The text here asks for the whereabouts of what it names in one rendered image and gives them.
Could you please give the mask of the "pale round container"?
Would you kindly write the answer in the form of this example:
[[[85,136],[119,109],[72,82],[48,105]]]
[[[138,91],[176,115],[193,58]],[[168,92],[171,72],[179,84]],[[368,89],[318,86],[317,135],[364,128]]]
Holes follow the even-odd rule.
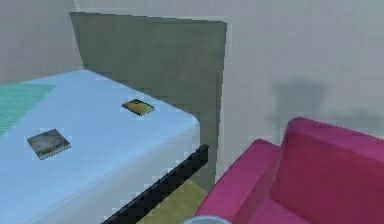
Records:
[[[195,216],[183,221],[181,224],[232,224],[231,222],[216,216]]]

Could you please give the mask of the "yellow book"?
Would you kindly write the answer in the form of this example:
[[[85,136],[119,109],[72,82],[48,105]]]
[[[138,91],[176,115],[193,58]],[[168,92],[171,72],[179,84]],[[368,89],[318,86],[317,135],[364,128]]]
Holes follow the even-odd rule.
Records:
[[[142,116],[154,110],[154,107],[148,103],[145,103],[139,99],[133,99],[122,104],[122,107],[130,112]]]

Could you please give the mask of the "pale blue bed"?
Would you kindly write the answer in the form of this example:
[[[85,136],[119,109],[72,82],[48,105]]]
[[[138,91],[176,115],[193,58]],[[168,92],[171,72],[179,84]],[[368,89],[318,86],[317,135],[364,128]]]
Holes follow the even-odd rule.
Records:
[[[0,224],[135,224],[141,198],[209,171],[218,141],[222,21],[74,12],[83,66],[20,83],[54,85],[0,138]],[[138,116],[122,104],[154,107]],[[27,139],[71,144],[40,160]]]

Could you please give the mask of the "grey book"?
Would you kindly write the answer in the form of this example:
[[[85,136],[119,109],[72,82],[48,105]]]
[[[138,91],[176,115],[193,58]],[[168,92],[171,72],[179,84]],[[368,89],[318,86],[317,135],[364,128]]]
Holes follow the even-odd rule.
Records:
[[[40,160],[49,158],[71,147],[70,142],[57,129],[51,129],[30,137],[27,142]]]

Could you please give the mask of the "green blanket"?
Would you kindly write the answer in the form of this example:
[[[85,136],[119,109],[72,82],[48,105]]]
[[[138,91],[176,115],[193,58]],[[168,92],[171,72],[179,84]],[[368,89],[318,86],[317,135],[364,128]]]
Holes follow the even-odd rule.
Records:
[[[54,85],[28,83],[0,86],[0,138],[54,88]]]

